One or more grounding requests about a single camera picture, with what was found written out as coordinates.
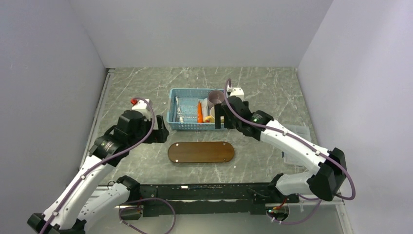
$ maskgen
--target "white wall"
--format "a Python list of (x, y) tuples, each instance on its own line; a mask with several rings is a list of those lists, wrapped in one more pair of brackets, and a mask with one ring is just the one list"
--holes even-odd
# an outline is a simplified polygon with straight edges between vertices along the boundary
[(357, 234), (413, 228), (412, 12), (411, 0), (334, 0), (299, 65), (320, 143), (346, 153)]
[(76, 174), (105, 73), (67, 0), (1, 1), (0, 233), (33, 233)]
[(106, 67), (298, 66), (332, 0), (70, 0)]

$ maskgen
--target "orange carrot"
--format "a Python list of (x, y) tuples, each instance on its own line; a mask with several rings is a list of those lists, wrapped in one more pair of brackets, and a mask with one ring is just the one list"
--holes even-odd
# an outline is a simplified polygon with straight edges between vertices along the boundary
[(198, 102), (198, 118), (197, 118), (198, 123), (203, 123), (204, 122), (204, 117), (202, 117), (202, 107), (201, 103)]

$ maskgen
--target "blue basket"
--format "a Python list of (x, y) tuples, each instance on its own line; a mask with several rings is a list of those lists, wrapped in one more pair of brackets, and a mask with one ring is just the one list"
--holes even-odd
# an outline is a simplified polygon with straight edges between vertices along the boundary
[(223, 130), (224, 124), (220, 129), (215, 129), (215, 123), (198, 123), (198, 102), (207, 98), (209, 92), (217, 89), (171, 89), (169, 93), (169, 108), (167, 122), (173, 130)]

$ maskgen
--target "wooden tray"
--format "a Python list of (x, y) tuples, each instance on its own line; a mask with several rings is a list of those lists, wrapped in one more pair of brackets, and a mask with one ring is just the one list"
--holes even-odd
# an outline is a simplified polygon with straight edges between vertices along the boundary
[(176, 142), (169, 147), (172, 162), (229, 162), (234, 157), (234, 147), (224, 141)]

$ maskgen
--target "marble table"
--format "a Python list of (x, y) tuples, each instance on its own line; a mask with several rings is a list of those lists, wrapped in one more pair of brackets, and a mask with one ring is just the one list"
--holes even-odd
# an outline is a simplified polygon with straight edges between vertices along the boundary
[[(262, 110), (282, 124), (308, 126), (317, 143), (295, 68), (270, 67), (163, 67), (117, 68), (99, 124), (101, 136), (131, 108), (135, 96), (150, 98), (157, 115), (166, 122), (171, 88), (224, 88), (227, 78), (240, 86), (251, 111)], [(142, 144), (132, 150), (103, 181), (128, 175), (140, 183), (270, 182), (278, 173), (293, 174), (303, 168), (285, 164), (281, 150), (244, 137), (236, 130), (173, 131), (164, 144)], [(171, 144), (183, 141), (227, 141), (235, 149), (227, 163), (178, 164), (168, 159)]]

